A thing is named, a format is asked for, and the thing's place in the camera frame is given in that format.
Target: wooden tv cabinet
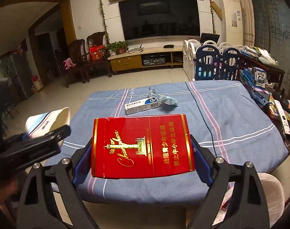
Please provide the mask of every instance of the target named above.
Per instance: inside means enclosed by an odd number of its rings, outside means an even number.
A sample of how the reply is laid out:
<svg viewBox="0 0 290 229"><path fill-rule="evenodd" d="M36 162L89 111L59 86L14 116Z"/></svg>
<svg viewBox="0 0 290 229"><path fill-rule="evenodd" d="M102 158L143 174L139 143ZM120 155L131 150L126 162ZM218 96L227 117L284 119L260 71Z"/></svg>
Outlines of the wooden tv cabinet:
<svg viewBox="0 0 290 229"><path fill-rule="evenodd" d="M142 55L143 54L149 54L149 53L170 53L170 61L168 61L164 65L148 65L143 66L142 64ZM136 53L124 53L120 55L115 55L108 57L108 60L111 62L112 70L114 74L116 74L118 71L123 70L130 70L130 69L143 69L148 67L157 67L157 66L171 66L174 65L183 65L183 62L176 62L175 60L175 54L174 52L182 52L182 46L181 47L174 47L174 48L163 48L163 47L154 47L154 48L145 48L142 52L136 52Z"/></svg>

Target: sticker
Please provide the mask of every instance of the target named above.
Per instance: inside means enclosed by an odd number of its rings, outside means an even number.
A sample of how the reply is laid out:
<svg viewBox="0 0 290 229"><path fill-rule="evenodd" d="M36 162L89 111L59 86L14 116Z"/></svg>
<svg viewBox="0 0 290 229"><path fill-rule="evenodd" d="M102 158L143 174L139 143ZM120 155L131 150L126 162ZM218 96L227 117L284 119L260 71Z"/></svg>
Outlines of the sticker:
<svg viewBox="0 0 290 229"><path fill-rule="evenodd" d="M237 18L236 18L236 13L232 12L231 13L231 21L232 21L232 26L237 27Z"/></svg>

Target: window curtain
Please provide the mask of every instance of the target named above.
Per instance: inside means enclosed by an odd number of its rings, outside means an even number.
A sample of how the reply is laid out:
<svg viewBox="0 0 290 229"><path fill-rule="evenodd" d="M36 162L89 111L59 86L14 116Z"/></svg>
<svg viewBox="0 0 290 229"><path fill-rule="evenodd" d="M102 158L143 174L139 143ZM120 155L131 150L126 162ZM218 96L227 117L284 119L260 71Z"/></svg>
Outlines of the window curtain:
<svg viewBox="0 0 290 229"><path fill-rule="evenodd" d="M244 45L254 46L254 12L252 0L240 0L244 31Z"/></svg>

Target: metal screw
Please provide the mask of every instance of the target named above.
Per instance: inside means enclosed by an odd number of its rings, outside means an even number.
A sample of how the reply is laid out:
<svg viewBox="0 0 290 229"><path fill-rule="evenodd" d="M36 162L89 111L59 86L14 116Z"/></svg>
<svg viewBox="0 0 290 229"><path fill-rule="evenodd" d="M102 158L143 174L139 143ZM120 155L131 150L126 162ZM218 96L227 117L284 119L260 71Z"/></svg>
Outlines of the metal screw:
<svg viewBox="0 0 290 229"><path fill-rule="evenodd" d="M246 166L247 166L248 168L252 168L252 167L253 167L253 163L251 163L251 162L247 162L247 163L246 163Z"/></svg>
<svg viewBox="0 0 290 229"><path fill-rule="evenodd" d="M222 157L215 158L216 162L219 164L222 164L224 162L224 159Z"/></svg>
<svg viewBox="0 0 290 229"><path fill-rule="evenodd" d="M35 164L33 165L33 167L34 167L34 169L38 169L38 168L40 167L40 163L35 163Z"/></svg>
<svg viewBox="0 0 290 229"><path fill-rule="evenodd" d="M64 158L64 159L61 160L62 164L68 164L69 162L70 162L69 158Z"/></svg>

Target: blue gripper pad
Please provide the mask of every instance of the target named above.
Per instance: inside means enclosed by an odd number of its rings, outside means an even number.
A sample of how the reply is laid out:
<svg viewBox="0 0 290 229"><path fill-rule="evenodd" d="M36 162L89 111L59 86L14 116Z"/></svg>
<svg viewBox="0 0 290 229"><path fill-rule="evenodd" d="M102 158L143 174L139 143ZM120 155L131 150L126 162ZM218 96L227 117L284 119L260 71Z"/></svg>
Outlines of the blue gripper pad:
<svg viewBox="0 0 290 229"><path fill-rule="evenodd" d="M203 183L206 183L210 187L214 180L212 178L212 167L206 160L206 157L210 154L212 155L212 153L209 149L200 147L192 135L191 144L193 147L195 169L198 173L198 176Z"/></svg>
<svg viewBox="0 0 290 229"><path fill-rule="evenodd" d="M88 147L84 155L75 167L75 175L73 179L73 185L77 188L79 184L84 183L90 168L91 168L91 149L92 145Z"/></svg>

